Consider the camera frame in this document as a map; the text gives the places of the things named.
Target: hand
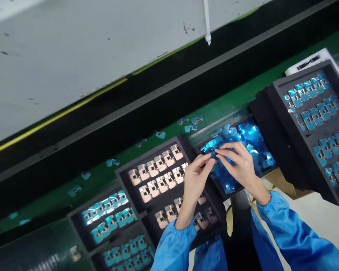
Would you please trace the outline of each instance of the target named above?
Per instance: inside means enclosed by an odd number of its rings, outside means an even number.
[[[252,155],[242,142],[225,143],[215,152],[218,153],[216,157],[221,160],[228,172],[255,197],[260,205],[268,204],[271,194],[260,178],[255,175]],[[225,156],[234,161],[236,166],[230,164]]]
[[[185,168],[185,191],[181,211],[176,221],[176,229],[185,229],[192,222],[197,201],[215,162],[216,160],[211,158],[211,153],[201,154]]]

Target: green work surface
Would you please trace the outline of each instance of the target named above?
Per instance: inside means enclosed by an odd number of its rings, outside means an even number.
[[[199,108],[198,110],[196,110],[196,112],[189,113],[189,118],[195,117],[198,114],[202,115],[204,118],[203,121],[200,121],[197,124],[198,130],[196,133],[191,132],[189,134],[186,134],[186,136],[189,137],[190,142],[193,145],[197,145],[205,138],[210,137],[210,135],[214,131],[214,128],[221,127],[222,122],[219,120],[226,120],[227,122],[231,122],[231,120],[234,120],[234,118],[231,117],[231,113],[243,108],[244,105],[253,100],[257,92],[271,84],[273,81],[284,77],[284,71],[287,70],[290,66],[296,64],[307,56],[325,47],[329,50],[331,54],[336,54],[339,52],[339,31],[322,40],[321,42],[316,43],[307,50],[273,67],[260,76],[253,78],[252,80],[239,86],[238,88],[231,91],[229,90],[228,93]],[[124,165],[135,159],[136,157],[149,151],[150,149],[156,147],[157,145],[163,143],[167,139],[177,136],[178,134],[184,134],[185,125],[190,125],[190,122],[184,123],[181,126],[179,126],[177,123],[173,123],[163,129],[163,131],[166,132],[166,137],[164,140],[157,138],[154,135],[151,135],[147,138],[148,140],[143,143],[142,147],[137,148],[133,146],[118,154],[117,157],[108,157],[108,159],[119,159],[121,165]],[[116,168],[116,166],[107,167],[104,161],[103,163],[97,165],[89,171],[91,173],[91,176],[88,180],[84,180],[80,176],[78,176],[77,178],[74,178],[73,180],[69,181],[58,189],[48,193],[47,195],[41,197],[40,199],[37,199],[33,203],[18,210],[19,215],[15,219],[1,220],[0,230],[10,230],[14,227],[17,227],[20,220],[45,215],[47,212],[54,211],[65,206],[71,206],[74,209],[82,205],[83,203],[94,197],[96,194],[100,193],[111,185],[111,182],[116,179]],[[68,195],[68,191],[77,184],[82,187],[82,190],[79,191],[74,198],[71,198]]]

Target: blue sleeve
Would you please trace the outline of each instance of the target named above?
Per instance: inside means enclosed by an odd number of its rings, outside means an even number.
[[[339,250],[300,220],[283,196],[270,193],[270,202],[257,208],[291,269],[339,270]]]
[[[190,246],[197,235],[193,222],[183,230],[175,228],[176,220],[168,224],[159,241],[151,271],[188,270]]]

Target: pile of blue film parts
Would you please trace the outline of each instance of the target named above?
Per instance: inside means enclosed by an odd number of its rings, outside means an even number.
[[[215,149],[220,148],[227,142],[241,141],[252,155],[255,174],[257,176],[261,176],[265,170],[276,165],[253,116],[248,117],[245,121],[233,127],[226,124],[223,129],[218,128],[215,132],[216,133],[212,135],[213,139],[200,148],[203,154],[214,152]],[[225,194],[233,193],[239,186],[239,183],[230,175],[221,161],[216,157],[214,158],[217,162],[210,174],[211,178],[217,179],[220,182]]]

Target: right hand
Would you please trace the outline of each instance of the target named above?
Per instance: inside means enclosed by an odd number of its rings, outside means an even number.
[[[215,152],[218,153],[216,157],[220,159],[228,172],[255,197],[260,205],[268,204],[271,194],[261,179],[256,176],[252,155],[242,142],[225,143]],[[236,166],[230,164],[225,157],[234,161]]]

